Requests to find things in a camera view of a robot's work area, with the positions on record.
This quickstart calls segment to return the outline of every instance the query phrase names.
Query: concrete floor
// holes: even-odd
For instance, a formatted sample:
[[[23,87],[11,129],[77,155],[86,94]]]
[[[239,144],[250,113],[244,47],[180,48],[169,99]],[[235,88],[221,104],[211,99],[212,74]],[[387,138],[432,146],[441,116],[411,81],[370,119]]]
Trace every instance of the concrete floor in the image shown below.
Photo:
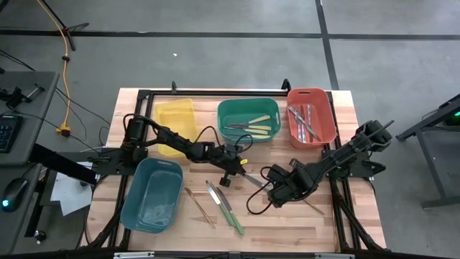
[[[158,32],[320,32],[314,0],[49,0],[68,25],[90,22],[88,29]],[[323,0],[329,33],[459,34],[456,0]],[[12,1],[0,13],[0,28],[54,29],[34,1]],[[110,119],[121,87],[279,88],[284,78],[294,87],[330,89],[321,40],[230,38],[79,37],[68,71],[71,97]],[[458,94],[459,41],[332,40],[339,87],[351,90],[359,122],[396,122],[396,135],[440,103]],[[61,72],[59,37],[0,36],[0,49],[40,71]],[[0,59],[9,71],[25,68]],[[58,87],[63,88],[62,81]],[[99,146],[104,123],[83,110],[86,143]],[[54,98],[47,119],[63,118],[64,104]],[[76,135],[83,128],[74,116]],[[54,150],[82,150],[75,140],[55,135],[45,125],[39,142]],[[423,211],[422,201],[438,193],[415,139],[394,141],[373,159],[387,170],[375,178],[377,203],[388,248],[404,253],[459,258],[460,206]],[[40,224],[49,240],[24,241],[16,252],[72,249],[84,212],[71,218],[47,212]]]

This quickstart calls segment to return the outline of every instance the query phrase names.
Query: teal bin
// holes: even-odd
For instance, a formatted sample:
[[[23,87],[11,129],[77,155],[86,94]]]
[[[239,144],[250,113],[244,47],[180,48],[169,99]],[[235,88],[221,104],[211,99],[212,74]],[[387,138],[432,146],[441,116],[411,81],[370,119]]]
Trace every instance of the teal bin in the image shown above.
[[[261,122],[248,124],[253,119],[269,115],[270,118]],[[222,101],[217,107],[218,129],[225,141],[234,144],[239,136],[250,134],[256,137],[262,136],[259,133],[245,132],[237,129],[227,129],[229,124],[245,124],[251,126],[270,126],[271,130],[263,139],[254,138],[254,142],[270,141],[281,129],[280,109],[275,100],[271,98],[255,99],[232,99]],[[239,143],[250,143],[251,139],[244,138]]]
[[[183,172],[177,163],[145,158],[137,166],[121,210],[121,223],[130,230],[160,233],[174,221]]]

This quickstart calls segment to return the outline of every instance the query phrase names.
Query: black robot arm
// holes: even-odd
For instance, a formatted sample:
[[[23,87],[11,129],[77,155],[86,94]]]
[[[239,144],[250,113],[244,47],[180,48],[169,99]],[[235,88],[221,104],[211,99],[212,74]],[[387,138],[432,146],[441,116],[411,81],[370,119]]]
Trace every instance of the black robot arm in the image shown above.
[[[327,155],[318,163],[302,164],[296,159],[290,161],[292,171],[273,165],[267,177],[273,184],[268,191],[268,199],[273,206],[280,208],[289,201],[300,201],[312,194],[319,182],[327,174],[350,168],[357,157],[367,151],[381,152],[390,144],[391,134],[386,130],[394,121],[382,126],[377,120],[368,121],[356,130],[355,136],[343,147]],[[373,168],[374,173],[385,167]]]
[[[126,118],[130,116],[133,116],[133,118],[129,119],[126,126]],[[214,142],[191,142],[173,132],[170,128],[161,126],[154,120],[138,114],[125,115],[123,123],[125,135],[121,149],[125,165],[136,165],[146,158],[146,147],[164,144],[184,153],[186,158],[194,163],[210,163],[224,169],[225,175],[219,182],[222,186],[230,186],[229,175],[235,176],[237,173],[246,173],[241,163],[242,159],[239,156],[243,151],[242,146],[220,145],[216,147]],[[148,126],[153,128],[157,138],[143,141]]]

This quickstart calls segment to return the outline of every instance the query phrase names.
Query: wooden table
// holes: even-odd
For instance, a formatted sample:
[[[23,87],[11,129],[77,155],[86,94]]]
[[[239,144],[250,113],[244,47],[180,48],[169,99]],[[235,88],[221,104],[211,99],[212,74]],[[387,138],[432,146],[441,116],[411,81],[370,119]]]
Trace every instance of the wooden table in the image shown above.
[[[122,118],[134,111],[138,88],[120,89],[115,106],[114,117],[107,145],[119,147],[123,140],[124,130]],[[358,127],[350,91],[332,91],[336,117],[342,144],[348,142]],[[172,101],[183,96],[156,96],[154,104]],[[195,117],[198,129],[207,125],[217,128],[216,108],[228,96],[193,96]],[[273,98],[280,107],[282,129],[271,142],[254,144],[242,154],[249,162],[244,168],[255,178],[264,182],[259,171],[261,167],[276,163],[289,169],[291,158],[303,163],[318,161],[321,149],[296,150],[290,145],[288,123],[286,117],[286,98]],[[206,131],[202,141],[215,141],[212,130]],[[164,158],[157,152],[157,147],[149,148],[149,156]],[[264,214],[254,216],[246,209],[246,201],[257,187],[241,176],[232,178],[229,188],[221,188],[234,209],[238,220],[245,228],[245,235],[238,234],[236,229],[228,226],[219,207],[209,195],[205,180],[219,184],[223,171],[209,164],[194,164],[184,159],[174,160],[181,164],[184,173],[184,187],[195,194],[198,202],[208,213],[216,225],[212,229],[192,199],[183,190],[180,196],[174,224],[158,235],[133,231],[129,242],[130,250],[182,250],[182,251],[229,251],[246,252],[334,252],[337,248],[335,227],[333,226],[331,190],[328,181],[323,181],[317,191],[308,200],[319,207],[325,216],[299,201],[287,203],[281,209],[269,208]],[[374,238],[377,244],[385,246],[382,225],[380,223],[377,203],[371,186],[362,179],[350,178],[351,195],[356,217]],[[96,189],[91,210],[88,216],[89,240],[93,240],[104,228],[114,213],[120,176],[107,177]],[[267,195],[259,193],[251,200],[250,207],[259,211],[268,203]],[[344,220],[347,241],[351,245],[351,234],[348,220]],[[120,224],[119,238],[123,230]]]

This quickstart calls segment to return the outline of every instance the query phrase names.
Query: red basket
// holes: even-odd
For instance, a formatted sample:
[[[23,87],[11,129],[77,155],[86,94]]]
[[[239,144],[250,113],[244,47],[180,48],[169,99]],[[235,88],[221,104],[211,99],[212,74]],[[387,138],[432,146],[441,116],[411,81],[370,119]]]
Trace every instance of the red basket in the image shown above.
[[[334,141],[336,126],[327,93],[319,88],[298,88],[291,90],[287,95],[287,105],[299,111],[303,110],[301,115],[308,124],[307,104],[310,104],[311,128],[321,140],[311,136],[305,129],[306,143],[300,141],[295,115],[286,109],[291,144],[295,148],[317,148]]]

